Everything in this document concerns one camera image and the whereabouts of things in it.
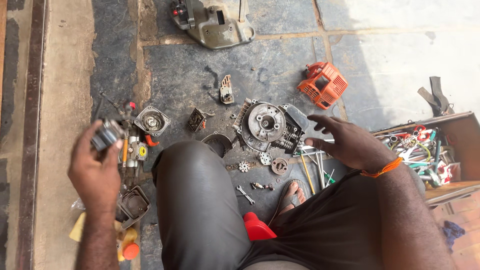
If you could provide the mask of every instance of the leg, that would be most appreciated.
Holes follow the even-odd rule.
[[[342,180],[279,215],[278,237],[255,241],[244,266],[277,254],[311,269],[381,269],[380,222],[375,180]]]
[[[187,141],[162,151],[154,168],[165,269],[236,269],[248,239],[223,160]]]

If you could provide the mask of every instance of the sandal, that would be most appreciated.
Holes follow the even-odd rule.
[[[272,221],[278,216],[278,213],[285,208],[286,206],[292,204],[293,207],[297,207],[300,205],[299,198],[297,196],[297,192],[295,192],[293,195],[290,195],[288,197],[285,197],[285,195],[288,192],[288,188],[293,182],[297,182],[299,185],[299,188],[303,190],[303,195],[305,196],[305,200],[308,200],[310,198],[310,193],[307,191],[307,186],[303,183],[302,180],[300,179],[292,179],[290,180],[285,187],[283,188],[282,195],[280,196],[280,202],[278,203],[278,206],[275,211],[275,215],[273,215],[272,220],[268,223],[268,226],[272,223]]]

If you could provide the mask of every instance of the plastic bag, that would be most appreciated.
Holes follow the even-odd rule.
[[[78,198],[76,201],[73,202],[71,210],[73,209],[85,210],[85,204],[84,202],[82,202],[82,199]]]

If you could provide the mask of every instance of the red stool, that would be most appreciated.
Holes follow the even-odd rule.
[[[264,240],[275,238],[276,234],[265,224],[260,221],[253,212],[248,212],[243,216],[245,228],[247,228],[248,238],[250,241]]]

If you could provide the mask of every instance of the hand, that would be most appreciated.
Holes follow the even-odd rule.
[[[97,120],[79,136],[68,171],[68,177],[89,214],[114,213],[120,190],[117,161],[122,141],[111,145],[103,159],[99,159],[99,153],[90,144],[101,125],[102,121]]]
[[[323,134],[331,133],[335,143],[306,138],[305,144],[327,152],[351,168],[373,173],[397,158],[377,138],[355,124],[326,115],[310,115],[307,118],[317,122],[314,130],[325,128]]]

